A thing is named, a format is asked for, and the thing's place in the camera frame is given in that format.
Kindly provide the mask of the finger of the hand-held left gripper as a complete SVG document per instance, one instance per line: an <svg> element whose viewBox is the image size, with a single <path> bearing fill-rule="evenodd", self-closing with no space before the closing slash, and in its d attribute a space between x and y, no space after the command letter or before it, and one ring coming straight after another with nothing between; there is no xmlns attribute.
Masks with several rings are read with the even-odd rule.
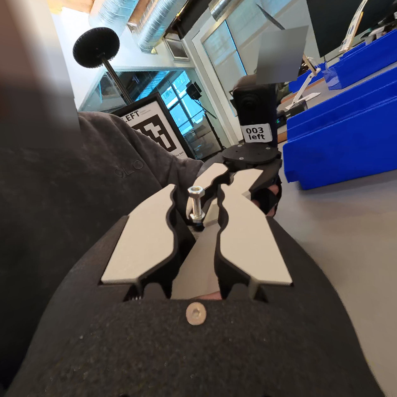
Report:
<svg viewBox="0 0 397 397"><path fill-rule="evenodd" d="M201 186L204 189L205 194L201 199L212 199L216 195L218 186L222 183L228 183L229 180L230 172L226 165L214 163L196 177L193 186Z"/></svg>
<svg viewBox="0 0 397 397"><path fill-rule="evenodd" d="M231 188L247 199L251 199L250 188L262 175L263 170L247 169L235 172L231 177Z"/></svg>

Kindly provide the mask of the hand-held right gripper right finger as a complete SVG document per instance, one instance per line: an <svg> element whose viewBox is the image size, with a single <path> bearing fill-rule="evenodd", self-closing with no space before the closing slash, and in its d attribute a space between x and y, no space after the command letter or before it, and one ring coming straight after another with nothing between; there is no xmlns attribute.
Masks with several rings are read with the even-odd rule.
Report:
<svg viewBox="0 0 397 397"><path fill-rule="evenodd" d="M218 187L218 225L214 270L221 289L235 284L257 293L261 285L291 286L293 281L266 215L232 186Z"/></svg>

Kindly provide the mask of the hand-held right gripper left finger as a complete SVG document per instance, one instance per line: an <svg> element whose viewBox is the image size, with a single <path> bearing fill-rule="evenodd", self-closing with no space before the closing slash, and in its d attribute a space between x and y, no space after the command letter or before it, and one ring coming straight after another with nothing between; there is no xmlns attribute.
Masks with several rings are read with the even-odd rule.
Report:
<svg viewBox="0 0 397 397"><path fill-rule="evenodd" d="M172 284L180 268L175 192L176 185L169 184L130 212L102 284L132 284L138 289L151 281Z"/></svg>

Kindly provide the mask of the silver bolt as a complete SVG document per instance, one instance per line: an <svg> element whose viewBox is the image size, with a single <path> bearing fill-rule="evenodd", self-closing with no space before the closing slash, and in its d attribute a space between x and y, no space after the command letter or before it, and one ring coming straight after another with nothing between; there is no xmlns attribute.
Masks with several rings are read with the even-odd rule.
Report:
<svg viewBox="0 0 397 397"><path fill-rule="evenodd" d="M196 215L202 211L201 198L204 196L205 191L201 186L191 186L188 188L188 194L192 200L192 212Z"/></svg>

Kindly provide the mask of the blue plastic bin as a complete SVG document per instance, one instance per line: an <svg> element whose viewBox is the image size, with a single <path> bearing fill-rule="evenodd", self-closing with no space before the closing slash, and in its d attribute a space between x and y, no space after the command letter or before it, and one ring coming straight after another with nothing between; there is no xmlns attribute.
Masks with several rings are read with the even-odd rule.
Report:
<svg viewBox="0 0 397 397"><path fill-rule="evenodd" d="M352 87L287 121L287 141L329 127L396 100L396 74L383 73Z"/></svg>
<svg viewBox="0 0 397 397"><path fill-rule="evenodd" d="M327 68L324 79L329 90L340 90L395 63L397 30L394 29L370 44L361 43Z"/></svg>
<svg viewBox="0 0 397 397"><path fill-rule="evenodd" d="M325 70L325 62L320 63L317 66L318 66L318 68L321 69L321 71L318 72L317 75L312 78L312 80L309 82L309 85L311 85L311 84L317 82L318 80L321 80L322 78L324 78L323 71ZM311 72L312 71L310 69L308 69L305 73L300 75L297 78L297 80L289 82L289 91L291 93L298 92L299 89L301 88L301 86L303 85L303 83L306 81L307 77L311 74Z"/></svg>
<svg viewBox="0 0 397 397"><path fill-rule="evenodd" d="M285 177L310 190L396 170L396 130L396 118L376 108L288 141Z"/></svg>

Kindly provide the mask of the person's left hand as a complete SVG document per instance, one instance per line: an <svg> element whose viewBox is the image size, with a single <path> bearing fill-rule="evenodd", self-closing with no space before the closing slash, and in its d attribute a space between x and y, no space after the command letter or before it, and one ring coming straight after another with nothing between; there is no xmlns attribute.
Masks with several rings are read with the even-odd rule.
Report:
<svg viewBox="0 0 397 397"><path fill-rule="evenodd" d="M278 202L279 198L272 191L267 191L262 203L263 212L266 216L273 217L271 213L277 210Z"/></svg>

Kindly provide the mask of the white document stand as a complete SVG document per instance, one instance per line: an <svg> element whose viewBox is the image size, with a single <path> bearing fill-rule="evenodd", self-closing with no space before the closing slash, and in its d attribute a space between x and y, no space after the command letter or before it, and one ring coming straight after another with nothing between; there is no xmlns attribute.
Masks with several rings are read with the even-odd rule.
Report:
<svg viewBox="0 0 397 397"><path fill-rule="evenodd" d="M301 85L300 89L297 91L292 103L287 106L285 109L286 110L290 110L292 107L294 107L296 104L302 102L303 100L306 100L305 98L303 98L303 93L305 91L305 89L309 86L309 84L311 83L311 81L313 80L314 77L316 77L319 73L322 72L321 68L319 67L319 65L314 66L311 63L311 60L313 60L312 58L307 58L305 54L303 54L303 61L305 62L305 64L309 67L310 69L310 74L306 77L305 81L303 82L303 84Z"/></svg>

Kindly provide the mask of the black white marker board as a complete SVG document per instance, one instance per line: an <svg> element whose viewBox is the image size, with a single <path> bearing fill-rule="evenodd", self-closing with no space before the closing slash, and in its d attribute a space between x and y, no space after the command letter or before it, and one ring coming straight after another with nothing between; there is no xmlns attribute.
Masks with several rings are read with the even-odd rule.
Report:
<svg viewBox="0 0 397 397"><path fill-rule="evenodd" d="M158 92L126 105L113 115L180 159L196 159Z"/></svg>

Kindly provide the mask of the person's dark clothing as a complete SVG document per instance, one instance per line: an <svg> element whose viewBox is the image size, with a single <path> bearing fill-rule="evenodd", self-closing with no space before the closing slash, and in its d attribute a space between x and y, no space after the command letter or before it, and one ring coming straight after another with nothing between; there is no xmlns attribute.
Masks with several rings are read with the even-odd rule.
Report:
<svg viewBox="0 0 397 397"><path fill-rule="evenodd" d="M73 265L122 217L169 184L185 215L203 162L181 158L122 118L78 112L76 149L1 149L0 379L7 390Z"/></svg>

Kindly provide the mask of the black monitor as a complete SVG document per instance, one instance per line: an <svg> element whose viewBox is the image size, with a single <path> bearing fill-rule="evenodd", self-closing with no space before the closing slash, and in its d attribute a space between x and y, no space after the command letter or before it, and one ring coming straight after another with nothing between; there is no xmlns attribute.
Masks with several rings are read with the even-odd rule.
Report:
<svg viewBox="0 0 397 397"><path fill-rule="evenodd" d="M306 1L320 57L340 47L361 2L361 0ZM392 3L392 0L367 1L356 32L360 34L380 22L391 11Z"/></svg>

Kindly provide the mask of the black pole stand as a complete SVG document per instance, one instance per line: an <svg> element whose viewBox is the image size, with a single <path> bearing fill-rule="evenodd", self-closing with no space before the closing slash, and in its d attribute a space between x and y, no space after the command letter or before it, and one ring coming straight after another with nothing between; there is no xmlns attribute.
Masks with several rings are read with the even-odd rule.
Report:
<svg viewBox="0 0 397 397"><path fill-rule="evenodd" d="M120 49L120 39L108 27L96 27L82 34L73 46L73 57L82 67L94 69L104 66L122 94L126 104L133 103L128 91L110 64Z"/></svg>

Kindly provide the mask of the silver ventilation duct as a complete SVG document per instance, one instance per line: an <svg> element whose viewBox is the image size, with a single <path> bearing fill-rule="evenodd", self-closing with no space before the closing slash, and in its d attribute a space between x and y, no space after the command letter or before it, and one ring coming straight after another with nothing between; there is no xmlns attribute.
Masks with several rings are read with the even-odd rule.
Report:
<svg viewBox="0 0 397 397"><path fill-rule="evenodd" d="M121 36L136 9L137 0L96 0L88 22L90 27L108 27ZM143 53L151 53L161 41L167 28L186 4L184 0L152 0L146 5L134 35Z"/></svg>

